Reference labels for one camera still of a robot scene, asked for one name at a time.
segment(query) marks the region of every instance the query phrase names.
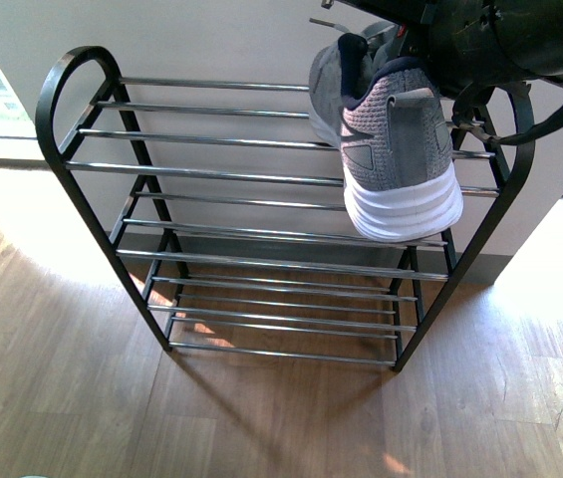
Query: baseboard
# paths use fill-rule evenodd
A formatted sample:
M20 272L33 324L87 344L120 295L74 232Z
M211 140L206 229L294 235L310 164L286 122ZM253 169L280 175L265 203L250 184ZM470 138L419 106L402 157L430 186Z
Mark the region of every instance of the baseboard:
M121 245L122 249L154 251L159 236L148 234L127 233ZM181 248L185 252L216 254L225 256L243 256L247 248L247 256L257 259L276 259L286 261L335 262L358 266L397 267L401 251L398 249L281 244L268 241L243 241L210 238L181 237ZM463 279L474 284L493 284L511 256L480 254ZM446 274L444 255L440 251L420 251L421 270Z

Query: chrome rod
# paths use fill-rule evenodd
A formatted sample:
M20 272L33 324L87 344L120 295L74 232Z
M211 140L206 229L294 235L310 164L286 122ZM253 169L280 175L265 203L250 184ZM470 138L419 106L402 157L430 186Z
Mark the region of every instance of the chrome rod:
M478 124L478 125L480 125L480 126L483 126L483 125L484 125L484 121L477 121L477 120L475 120L475 119L473 119L473 120L471 121L471 123L472 123L472 124ZM453 123L453 121L452 121L451 119L445 121L445 124L446 124L447 127L450 128L450 129L458 129L458 126L456 126L456 125Z
M384 293L387 287L371 287L371 286L353 286L349 284L328 284L323 282L304 282L304 281L286 281L281 279L265 279L260 277L241 277L241 276L222 276L219 274L190 274L190 279L211 279L211 280L233 280L240 282L254 282L275 285L291 285L291 286L310 286L325 287L330 289L349 289L353 291L374 291L380 294Z
M488 151L462 151L455 150L452 154L454 159L479 159L483 161L489 161L496 157L495 152Z
M220 90L259 90L266 92L309 92L306 85L279 85L268 83L214 82L200 80L171 80L165 78L122 77L122 85L143 85L152 87L212 88Z
M335 356L315 356L312 354L297 354L291 352L272 352L261 351L256 349L240 349L237 347L222 347L222 346L209 346L203 344L187 344L183 342L171 342L171 347L176 349L197 349L201 351L215 351L215 352L234 352L237 354L251 354L256 356L269 356L269 357L285 357L289 359L314 359L314 360L328 360L328 361L343 361L347 363L362 363L367 365L381 365L381 366L394 366L395 361L389 360L371 360L365 358L345 358Z
M280 286L261 286L258 284L239 284L221 281L198 281L195 279L181 279L178 277L155 276L155 282L166 282L169 284L181 284L184 286L213 287L219 289L235 289L243 291L265 291L282 292L284 294L308 294L313 296L343 297L345 299L367 299L370 301L385 302L415 302L415 297L394 296L388 294L363 294L360 292L349 291L328 291L326 289L310 289L301 287L280 287Z
M190 234L223 234L226 236L231 234L233 237L249 237L253 239L304 240L312 242L332 242L338 244L347 243L371 247L393 247L401 249L409 246L443 247L445 245L444 241L430 240L387 244L372 241L371 239L366 239L360 236L346 236L343 234L317 234L308 232L272 231L266 229L244 229L236 227L206 226L201 224L178 224L174 222L148 221L143 219L126 219L124 222L129 226L165 228Z
M160 192L138 192L137 197L147 197L150 199L164 199L168 201L195 201L207 202L211 204L237 204L243 206L267 206L267 207L288 207L298 209L320 209L325 211L345 211L342 204L313 204L305 202L286 202L269 201L261 199L244 199L238 197L213 197L195 196L186 194L165 194Z
M306 120L310 117L307 113L299 112L269 112L262 110L239 110L235 108L183 107L178 105L153 105L133 102L98 102L98 106L105 110L118 110L122 112L180 113L184 115L219 115L228 117L265 117L300 120Z
M335 151L336 148L325 142L309 141L271 141L267 139L242 139L232 137L190 136L139 131L104 131L101 129L79 129L79 134L87 137L126 139L130 141L184 142L188 144L214 144L219 146L275 147L283 149L309 149L313 151Z
M500 195L500 189L497 187L462 186L460 190L463 196L496 198Z
M107 164L98 162L66 161L67 169L73 171L112 172L119 174L142 174L146 176L178 176L194 179L226 179L232 181L269 182L306 186L341 187L343 179L336 177L301 177L282 174L247 174L240 172L212 171L160 166L134 166L126 164Z
M323 334L326 336L356 337L358 339L395 340L397 338L397 336L388 336L381 334L362 334L358 332L331 331L331 330L321 330L321 329L303 329L300 327L270 326L266 324L248 324L243 322L214 321L213 319L174 317L173 320L175 322L180 322L183 324L205 324L209 326L241 327L245 329L259 329L264 331L277 331L277 332L303 332L306 334Z
M352 321L336 321L333 319L313 319L309 317L295 317L295 316L274 316L269 314L252 314L247 312L232 312L232 311L213 311L209 309L196 309L191 307L177 307L177 306L148 306L152 311L158 312L175 312L182 314L191 314L194 316L222 316L222 317L236 317L240 319L250 319L256 321L270 321L270 322L291 322L314 324L321 326L335 326L335 327L350 327L355 329L376 329L380 331L395 331L395 332L416 332L417 328L414 326L394 326L391 324L371 324L368 322L352 322Z
M377 309L358 309L353 307L336 307L336 306L321 306L314 304L296 304L294 302L272 302L272 301L253 301L248 299L233 299L231 297L213 297L213 296L201 296L197 294L180 294L182 299L195 299L200 301L210 301L210 302L225 302L229 304L253 304L257 306L271 306L271 307L290 307L298 309L318 309L324 311L336 311L336 312L354 312L359 314L380 314L391 316L394 311L380 311Z
M414 272L396 268L368 267L347 264L326 264L318 262L279 261L272 259L256 259L245 257L213 256L205 254L189 254L184 252L146 252L118 250L119 257L141 260L182 261L192 264L213 264L217 266L256 267L263 269L280 269L305 272L323 272L331 274L350 274L357 276L390 277L418 281L445 282L447 274Z

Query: shoe rack frame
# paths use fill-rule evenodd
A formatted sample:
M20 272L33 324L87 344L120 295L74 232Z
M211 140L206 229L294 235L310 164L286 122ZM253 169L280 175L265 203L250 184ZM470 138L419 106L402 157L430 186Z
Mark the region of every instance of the shoe rack frame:
M102 69L105 79L92 98L88 100L84 112L75 122L66 137L57 142L54 133L55 115L60 95L72 75L83 65L95 62ZM483 246L495 230L500 220L505 215L509 206L516 198L525 183L534 156L534 143L528 143L515 148L513 168L508 162L501 148L486 144L484 152L462 151L466 132L454 129L452 139L454 143L454 160L477 160L490 167L496 187L467 187L462 186L465 196L484 196L491 198L491 206L484 219L477 228L468 246L462 254L455 252L451 231L448 229L440 234L439 240L425 239L412 241L405 244L388 245L372 242L359 236L344 236L340 234L303 233L290 231L272 231L260 229L247 229L237 227L215 227L195 224L178 224L174 222L176 210L172 207L173 199L188 201L201 201L207 203L232 204L234 207L243 205L260 205L263 207L288 207L293 213L300 214L301 209L344 210L342 205L306 204L303 202L290 203L267 200L251 200L243 198L218 198L214 196L189 196L173 194L172 191L162 189L162 178L167 176L184 178L204 178L217 181L260 181L275 184L293 184L306 187L343 187L343 180L329 177L296 177L284 174L259 174L242 173L234 171L216 171L203 169L186 169L173 165L172 167L156 166L153 164L146 143L148 141L167 141L187 144L215 144L222 147L256 147L261 151L267 148L302 149L302 150L329 150L333 149L327 144L306 141L263 141L248 138L206 137L196 135L181 135L176 133L145 132L140 128L136 115L141 112L168 112L173 115L221 115L221 116L254 116L288 118L288 120L305 120L306 114L237 110L226 108L192 108L168 105L142 105L131 101L128 85L152 86L160 88L203 88L231 90L258 91L258 92L297 92L305 95L308 101L308 89L297 85L270 85L246 84L231 82L193 82L180 80L163 80L151 78L128 78L122 76L120 68L111 53L103 47L81 47L67 53L51 70L44 84L36 111L35 124L38 140L46 158L55 175L60 180L75 207L88 225L97 243L102 248L108 261L129 296L135 303L138 311L151 329L161 347L171 352L184 349L199 349L212 351L226 351L231 353L245 353L295 359L325 359L345 362L371 363L392 367L399 371L412 356L420 344L425 333L433 324L438 314L463 279L469 267L482 250ZM516 131L528 130L534 123L531 102L528 96L528 87L523 84L505 86L509 95L515 117ZM473 109L474 120L480 121L489 134L495 134L487 106L493 89L484 91L477 99ZM104 110L119 112L124 124L123 130L94 129L96 120ZM119 165L106 162L76 161L74 157L85 140L98 140L98 138L112 138L125 140L131 143L137 164ZM119 219L113 229L107 232L101 224L89 199L81 188L74 171L93 171L108 173L106 177L116 174L131 174L135 178L134 185L129 191L128 200L123 205ZM157 221L144 221L133 217L136 206L140 201L149 201L154 205L158 216ZM121 248L123 237L129 226L160 230L159 245L155 250L129 250ZM400 254L397 267L379 267L367 265L349 265L336 262L310 262L279 259L261 259L247 257L245 254L235 256L220 256L186 252L182 248L180 238L186 237L211 237L218 240L264 241L270 244L290 244L290 247L301 247L303 244L345 245L354 248L396 248ZM419 267L420 248L433 248L442 251L446 273L422 271ZM128 260L146 261L149 266L142 290L134 282L129 273ZM175 277L166 277L162 274L163 265L176 264L178 274ZM237 268L240 271L256 271L256 277L246 276L203 276L191 273L191 265L211 265L216 268ZM261 271L292 271L293 273L317 273L323 277L335 277L345 280L352 276L379 278L387 281L389 285L382 290L377 288L364 288L361 286L341 285L341 282L324 281L315 283L307 281L287 281L261 278L257 274ZM442 282L439 293L430 303L428 308L423 305L423 287L425 281ZM174 284L174 297L172 305L156 305L150 301L150 294L156 284L167 282ZM404 283L412 284L413 293L404 294ZM226 311L221 307L210 308L204 305L201 308L185 307L184 291L189 287L209 290L212 293L225 289L248 291L255 295L259 291L285 293L283 297L296 298L329 296L333 303L339 304L340 300L352 298L367 300L376 308L377 315L367 314L370 310L365 307L347 307L334 305L310 305L305 300L287 303L270 303L270 306L282 307L282 311L299 310L299 314L255 314L249 313L247 304L262 304L263 301L229 299L221 303L241 303L243 308L237 312ZM207 304L214 304L212 298ZM401 315L405 307L414 308L417 323L414 325L402 324ZM310 317L311 310L331 310L345 320L328 320ZM160 321L156 313L167 313L167 320ZM373 317L367 320L362 317ZM355 340L376 341L377 352L370 358L343 357L331 354L306 354L303 352L269 350L266 348L239 348L224 347L217 344L199 342L184 342L172 339L173 326L183 324L202 324L206 327L221 325L234 328L248 329L265 332L266 334L297 334L302 341L309 345L314 334L335 340L336 336L352 338Z

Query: metal bar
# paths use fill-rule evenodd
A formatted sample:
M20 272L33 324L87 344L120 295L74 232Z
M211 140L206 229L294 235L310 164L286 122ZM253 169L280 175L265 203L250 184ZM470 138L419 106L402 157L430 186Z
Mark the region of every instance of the metal bar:
M376 291L382 293L385 291L383 287L370 287L370 286L352 286L346 284L328 284L323 282L304 282L304 281L285 281L280 279L266 279L259 277L241 277L241 276L222 276L219 274L190 274L190 279L216 279L216 280L234 280L240 282L255 282L264 284L283 284L283 285L294 285L294 286L313 286L313 287L325 287L328 289L347 289L347 290L358 290L358 291Z
M256 321L270 321L270 322L292 322L314 324L320 326L334 326L334 327L350 327L354 329L376 329L380 331L400 331L400 332L415 332L416 327L410 326L393 326L390 324L371 324L368 322L351 322L351 321L336 321L333 319L313 319L309 317L294 317L294 316L274 316L269 314L251 314L247 312L232 312L232 311L212 311L209 309L195 309L190 307L176 307L176 306L148 306L152 311L161 312L176 312L183 314L191 314L192 316L222 316L222 317L236 317L240 319L251 319Z
M157 251L165 251L165 248L168 246L168 231L163 231L161 234L161 240L159 241L159 245L157 246ZM161 268L161 260L155 259L150 263L150 268L145 276L145 281L143 282L143 291L141 291L141 296L145 301L148 300L150 297L150 292L152 292L152 288L154 287L154 277L159 273L159 269Z
M403 251L401 259L399 260L399 265L397 267L399 269L407 269L410 266L410 259L411 256L409 254L409 250L406 249L405 251ZM390 288L388 289L388 294L397 295L402 284L403 279L392 279ZM392 310L394 311L394 324L399 326L401 324L401 305L398 302L392 302ZM403 335L400 332L397 332L395 347L398 359L403 353Z
M194 179L224 179L247 182L269 182L306 186L342 187L343 179L336 177L300 177L282 174L247 174L204 169L189 169L161 166L135 166L126 164L106 164L96 162L67 161L66 167L72 171L113 172L119 174L143 174L146 176L177 176Z
M122 242L122 237L124 236L124 233L126 232L126 228L127 228L127 224L125 224L124 220L131 217L133 211L135 211L139 199L138 191L143 189L145 184L146 184L146 177L138 176L138 178L135 181L135 184L133 184L133 187L131 188L129 197L127 197L126 203L122 208L122 212L120 212L118 220L115 222L115 226L113 226L113 230L109 235L109 240L111 241L111 244L113 245L114 249L120 247L120 243Z
M412 262L412 269L419 271L419 255L417 253L416 247L408 247L408 252L410 253L410 262ZM414 289L414 295L417 298L415 303L415 308L417 311L417 322L420 324L424 318L424 303L422 302L422 287L421 281L412 280L412 288Z
M97 92L91 98L80 117L77 121L75 121L62 143L58 146L58 150L63 159L70 159L75 155L75 152L82 144L82 141L84 141L84 137L79 134L80 128L91 127L95 124L95 121L102 112L102 110L97 106L97 103L101 100L107 100L110 98L116 86L117 85L114 81L106 79L98 88Z
M456 249L453 244L453 237L451 234L451 229L445 229L440 233L442 239L446 242L443 248L444 252L444 262L447 266L447 273L451 274L456 267Z
M346 363L362 363L367 365L381 365L381 366L394 366L394 361L383 360L370 360L364 358L344 358L335 356L315 356L311 354L297 354L290 352L271 352L260 351L255 349L240 349L237 347L221 347L221 346L208 346L202 344L186 344L182 342L171 342L170 346L175 349L197 349L201 351L215 351L215 352L233 352L238 354L251 354L256 356L268 357L284 357L289 359L314 359L314 360L328 360L328 361L342 361Z
M279 261L272 259L213 256L205 254L188 254L176 252L145 252L132 250L118 250L118 256L131 259L163 259L164 261L184 261L196 264L213 264L217 266L255 267L263 269L350 274L357 276L401 277L403 279L419 279L421 281L444 282L447 280L446 274L402 271L392 268L356 265L353 266L347 264L325 264L318 262Z
M325 142L310 141L271 141L267 139L242 139L232 137L190 136L139 131L104 131L101 129L80 129L85 137L105 137L108 139L126 139L129 141L184 142L187 144L214 144L219 146L274 147L282 149L306 149L312 151L336 151Z
M182 284L184 286L215 287L220 289L236 289L244 291L281 292L286 294L308 294L315 296L343 297L347 299L367 299L372 301L413 302L416 300L416 298L408 296L363 294L359 292L328 291L326 289L309 289L300 287L260 286L258 284L239 284L220 281L197 281L195 279L183 279L178 277L155 277L154 280L156 282L168 282L171 284Z
M126 219L126 224L130 226L166 228L179 231L181 233L199 235L222 235L223 237L239 237L249 239L266 239L280 241L303 241L303 242L330 242L333 244L354 244L369 247L393 247L404 248L408 246L424 247L443 247L443 241L411 241L397 244L387 244L372 241L360 236L346 236L343 234L317 234L293 231L272 231L266 229L245 229L237 227L206 226L202 224L177 224L164 223L161 221L148 221L143 219Z
M492 136L497 135L493 121L491 120L491 115L489 114L487 108L477 106L473 109L473 115L482 122L484 132ZM487 151L492 151L494 153L494 157L489 162L489 165L491 167L491 172L493 173L493 178L496 181L496 185L498 187L502 187L509 178L509 165L504 156L504 150L500 144L485 144L484 147Z
M455 150L451 155L454 159L480 159L483 161L490 161L496 156L495 152L463 150Z
M323 334L326 336L356 337L358 339L393 340L396 338L396 336L386 336L379 334L361 334L358 332L303 329L300 327L270 326L266 324L247 324L243 322L214 321L213 319L191 319L191 318L175 317L174 321L181 322L183 324L205 324L210 326L241 327L245 329L260 329L264 331L278 331L278 332L302 332L306 334Z
M461 186L463 196L473 197L498 197L500 189L497 187L477 187L477 186Z
M264 92L309 92L306 85L281 85L268 83L214 82L200 80L170 80L164 78L122 77L122 85L141 85L151 87L211 88L219 90L257 90Z
M266 206L266 207L288 207L297 209L320 209L325 211L345 211L343 204L315 204L307 202L287 202L270 201L262 199L243 199L238 197L212 197L196 196L191 194L154 194L151 192L141 192L139 197L161 198L166 201L195 201L207 202L211 204L237 204L242 206Z
M336 312L355 312L360 314L380 314L380 315L392 315L392 311L381 311L377 309L359 309L354 307L336 307L336 306L321 306L314 304L296 304L293 302L271 302L271 301L253 301L248 299L233 299L231 297L212 297L212 296L201 296L197 294L181 294L182 299L196 299L202 301L211 302L225 302L230 304L253 304L257 306L271 306L271 307L294 307L298 309L318 309L324 311L336 311Z
M471 123L472 123L472 124L483 125L483 124L484 124L484 121L478 121L478 120L473 119L473 120L471 121ZM447 125L447 127L448 127L449 129L458 129L458 126L456 126L455 123L454 123L452 120L445 121L445 124Z
M262 110L241 110L235 108L183 107L178 105L152 105L134 102L99 102L103 110L126 112L178 113L183 115L218 115L227 117L264 117L307 120L310 115L300 112L269 112Z

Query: shoe rack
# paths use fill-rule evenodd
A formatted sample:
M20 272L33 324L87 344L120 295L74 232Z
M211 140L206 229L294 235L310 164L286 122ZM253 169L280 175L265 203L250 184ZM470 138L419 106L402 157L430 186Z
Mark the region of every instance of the shoe rack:
M76 89L82 68L99 68L104 80L93 96L84 98L82 114L57 141L60 98L67 83ZM241 353L401 370L522 188L533 160L533 143L514 149L512 168L498 147L484 144L480 151L461 150L466 133L454 128L456 169L461 162L474 162L473 167L486 170L487 175L490 171L495 183L495 187L461 186L465 205L473 196L490 204L464 252L456 254L449 229L408 243L377 243L354 232L306 230L319 220L326 224L349 221L343 206L342 171L338 176L318 171L303 175L294 174L288 165L297 160L297 154L303 163L318 155L340 164L338 151L327 144L251 138L248 127L239 137L150 130L156 123L151 120L154 116L181 118L185 124L203 124L205 119L257 121L259 129L269 121L275 132L285 128L275 124L286 121L308 129L307 114L283 108L226 107L224 101L203 107L177 101L133 101L129 92L141 89L157 89L160 98L182 89L203 89L225 94L227 99L282 93L296 96L306 109L309 96L308 88L298 85L124 77L102 47L72 50L49 73L35 118L44 156L156 340L174 354ZM533 113L528 89L518 84L505 90L516 131L529 129ZM491 94L482 95L473 108L473 120L495 134L487 109ZM102 115L115 116L122 126L99 127ZM98 151L110 145L110 154L97 154L93 160L88 145L95 142L99 142ZM117 157L120 142L128 146L131 161ZM158 145L173 149L163 154ZM251 170L231 169L229 161L218 168L216 164L191 167L179 160L194 159L196 154L202 157L209 145L213 151L234 155L236 149L243 157L250 154L257 160ZM274 160L266 162L272 152ZM289 155L287 162L279 159L283 154ZM85 187L85 181L91 187ZM104 223L96 210L102 198L93 200L94 182L131 185L123 193L113 225ZM224 190L221 184L229 185L232 193L217 192ZM276 195L239 195L252 185L259 193L269 189ZM276 193L284 188L289 191L285 196ZM330 199L321 199L321 193L330 194ZM193 220L182 220L193 205ZM146 210L151 216L142 213ZM262 226L247 221L237 224L236 219L217 223L213 222L217 211L221 217L233 218L281 214L286 224L296 222L302 229L277 227L274 220ZM330 221L328 215L336 220ZM442 270L422 267L421 254L429 251L443 258ZM145 277L138 278L137 270ZM429 289L425 283L434 286L431 297L423 296Z

